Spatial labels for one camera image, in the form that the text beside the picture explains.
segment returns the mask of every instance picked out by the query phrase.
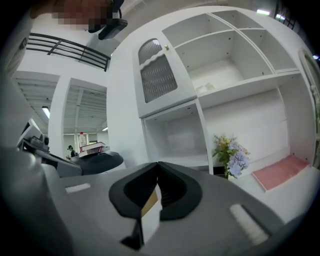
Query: white column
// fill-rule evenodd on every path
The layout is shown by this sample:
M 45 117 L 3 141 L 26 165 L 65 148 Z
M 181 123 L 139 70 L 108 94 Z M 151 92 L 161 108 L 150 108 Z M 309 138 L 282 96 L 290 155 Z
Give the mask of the white column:
M 48 125 L 50 152 L 63 158 L 65 108 L 71 78 L 62 75 L 56 85 L 50 108 Z

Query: flower arrangement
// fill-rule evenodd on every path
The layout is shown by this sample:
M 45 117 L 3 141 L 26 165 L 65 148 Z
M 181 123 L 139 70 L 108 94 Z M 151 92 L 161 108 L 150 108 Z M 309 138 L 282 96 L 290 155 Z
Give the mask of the flower arrangement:
M 236 139 L 235 137 L 228 138 L 225 135 L 214 135 L 216 149 L 212 157 L 219 157 L 219 162 L 223 164 L 226 177 L 231 175 L 237 178 L 241 175 L 241 171 L 249 166 L 248 155 L 250 153 L 236 142 Z

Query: metal railing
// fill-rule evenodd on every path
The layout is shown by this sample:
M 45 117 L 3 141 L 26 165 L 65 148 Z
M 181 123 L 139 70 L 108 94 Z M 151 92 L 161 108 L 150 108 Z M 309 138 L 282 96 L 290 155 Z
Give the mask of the metal railing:
M 26 49 L 45 52 L 47 53 L 47 55 L 55 54 L 65 56 L 78 60 L 79 62 L 84 62 L 96 66 L 103 69 L 104 71 L 107 70 L 108 61 L 111 59 L 109 56 L 82 44 L 72 42 L 60 37 L 38 33 L 30 33 Z

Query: pink mat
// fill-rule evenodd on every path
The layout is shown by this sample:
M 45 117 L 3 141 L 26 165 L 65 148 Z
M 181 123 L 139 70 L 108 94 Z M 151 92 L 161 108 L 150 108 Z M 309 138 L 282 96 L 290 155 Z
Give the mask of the pink mat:
M 307 166 L 307 162 L 289 155 L 279 162 L 252 172 L 252 175 L 260 182 L 263 189 L 268 191 L 294 177 Z

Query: fluorescent light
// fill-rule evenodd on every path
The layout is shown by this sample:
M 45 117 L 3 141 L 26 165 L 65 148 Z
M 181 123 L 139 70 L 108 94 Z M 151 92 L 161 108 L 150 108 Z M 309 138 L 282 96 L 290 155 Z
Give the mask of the fluorescent light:
M 48 108 L 47 106 L 43 106 L 43 107 L 42 107 L 42 110 L 43 110 L 43 112 L 46 114 L 46 116 L 47 116 L 48 118 L 50 118 L 49 108 Z
M 270 14 L 270 11 L 267 11 L 267 10 L 260 10 L 260 9 L 258 9 L 258 10 L 256 10 L 256 12 L 257 12 L 258 14 L 263 14 L 263 15 L 269 15 L 269 14 Z
M 278 19 L 280 19 L 280 20 L 285 20 L 285 19 L 286 19 L 286 17 L 283 17 L 283 16 L 281 16 L 280 14 L 277 14 L 275 17 L 278 18 Z

